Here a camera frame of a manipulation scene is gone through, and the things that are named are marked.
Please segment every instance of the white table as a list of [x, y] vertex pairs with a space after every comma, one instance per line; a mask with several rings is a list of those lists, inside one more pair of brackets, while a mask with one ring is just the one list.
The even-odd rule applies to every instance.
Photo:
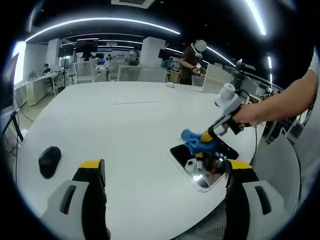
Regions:
[[[196, 191], [169, 149], [184, 143], [183, 129], [203, 132], [222, 111], [215, 94], [175, 86], [96, 82], [68, 86], [54, 98], [18, 152], [18, 187], [35, 214], [42, 215], [48, 197], [80, 164], [98, 158], [105, 159], [106, 223], [113, 240], [169, 240], [213, 211], [225, 197], [225, 178], [206, 193]], [[257, 127], [258, 142], [263, 129]], [[251, 161], [253, 127], [222, 138]], [[62, 158], [55, 175], [44, 179], [38, 158], [50, 146], [58, 146]]]

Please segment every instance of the person's arm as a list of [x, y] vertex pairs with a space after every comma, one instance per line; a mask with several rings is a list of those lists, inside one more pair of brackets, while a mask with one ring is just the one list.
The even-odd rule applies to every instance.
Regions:
[[245, 104], [233, 117], [236, 123], [258, 125], [264, 121], [287, 119], [302, 114], [316, 99], [318, 80], [311, 70], [286, 90], [264, 101]]

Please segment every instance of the man standing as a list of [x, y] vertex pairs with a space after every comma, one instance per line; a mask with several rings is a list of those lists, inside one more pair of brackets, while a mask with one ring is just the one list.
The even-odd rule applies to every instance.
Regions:
[[192, 75], [200, 75], [200, 72], [196, 66], [197, 64], [201, 63], [201, 52], [206, 49], [207, 43], [203, 40], [197, 39], [184, 50], [180, 60], [182, 65], [180, 84], [192, 85]]

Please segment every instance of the white pillar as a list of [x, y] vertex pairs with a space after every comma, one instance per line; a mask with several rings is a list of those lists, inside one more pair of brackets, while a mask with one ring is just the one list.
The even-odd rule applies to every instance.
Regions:
[[51, 71], [58, 70], [59, 68], [59, 48], [61, 47], [62, 39], [56, 38], [49, 41], [48, 50], [46, 52], [46, 64], [49, 64]]
[[154, 38], [147, 37], [143, 40], [141, 54], [140, 54], [140, 65], [143, 67], [160, 67], [162, 59], [159, 58], [160, 49], [165, 49], [166, 41]]

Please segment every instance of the ceiling light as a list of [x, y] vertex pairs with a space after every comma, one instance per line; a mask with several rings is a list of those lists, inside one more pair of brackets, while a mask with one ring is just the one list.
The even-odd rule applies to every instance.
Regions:
[[170, 51], [173, 51], [173, 52], [176, 52], [176, 53], [179, 53], [179, 54], [184, 54], [182, 51], [177, 51], [177, 50], [174, 50], [174, 49], [171, 49], [171, 48], [165, 48], [167, 50], [170, 50]]
[[164, 26], [156, 25], [156, 24], [153, 24], [150, 22], [146, 22], [146, 21], [139, 21], [139, 20], [134, 20], [134, 19], [126, 19], [126, 18], [116, 18], [116, 17], [91, 17], [91, 18], [81, 18], [81, 19], [76, 19], [76, 20], [71, 20], [71, 21], [65, 21], [65, 22], [50, 26], [50, 27], [45, 28], [45, 29], [35, 33], [34, 35], [28, 37], [25, 41], [28, 42], [29, 40], [35, 38], [36, 36], [39, 36], [40, 34], [43, 34], [51, 29], [55, 29], [55, 28], [58, 28], [58, 27], [61, 27], [64, 25], [85, 22], [85, 21], [97, 21], [97, 20], [113, 20], [113, 21], [124, 21], [124, 22], [132, 22], [132, 23], [137, 23], [137, 24], [145, 24], [145, 25], [153, 26], [153, 27], [167, 30], [167, 31], [172, 32], [174, 34], [180, 35], [180, 32], [178, 32], [178, 31], [172, 30], [172, 29], [164, 27]]
[[260, 15], [258, 13], [258, 10], [257, 10], [253, 0], [245, 0], [245, 1], [248, 4], [248, 6], [249, 6], [249, 8], [250, 8], [250, 10], [251, 10], [251, 12], [252, 12], [252, 14], [254, 16], [254, 19], [255, 19], [256, 23], [258, 24], [258, 26], [259, 26], [261, 34], [264, 35], [264, 36], [267, 35], [266, 34], [266, 30], [265, 30], [265, 26], [262, 23], [261, 17], [260, 17]]
[[210, 51], [214, 52], [215, 54], [217, 54], [219, 57], [223, 58], [224, 60], [226, 60], [228, 63], [230, 63], [232, 66], [236, 67], [236, 65], [234, 63], [232, 63], [230, 60], [226, 59], [224, 56], [222, 56], [220, 53], [218, 53], [217, 51], [213, 50], [211, 47], [206, 47], [207, 49], [209, 49]]
[[76, 44], [76, 43], [77, 43], [77, 42], [69, 42], [69, 43], [65, 43], [65, 44], [62, 44], [62, 45], [61, 45], [61, 47], [62, 47], [62, 46], [65, 46], [65, 45], [69, 45], [69, 44]]
[[269, 63], [269, 68], [272, 69], [271, 57], [269, 57], [269, 56], [268, 56], [268, 63]]
[[98, 46], [99, 48], [127, 48], [127, 49], [134, 49], [133, 46]]
[[132, 36], [132, 37], [138, 37], [138, 38], [145, 38], [144, 36], [134, 35], [134, 34], [114, 33], [114, 32], [99, 32], [99, 33], [86, 33], [86, 34], [78, 34], [78, 35], [73, 35], [73, 36], [67, 36], [67, 37], [65, 37], [65, 39], [82, 37], [82, 36], [92, 36], [92, 35], [123, 35], [123, 36]]
[[125, 41], [125, 40], [99, 40], [99, 42], [123, 42], [123, 43], [132, 43], [132, 44], [143, 44], [138, 41]]
[[98, 40], [99, 38], [82, 38], [82, 39], [77, 39], [77, 41], [82, 41], [82, 40]]

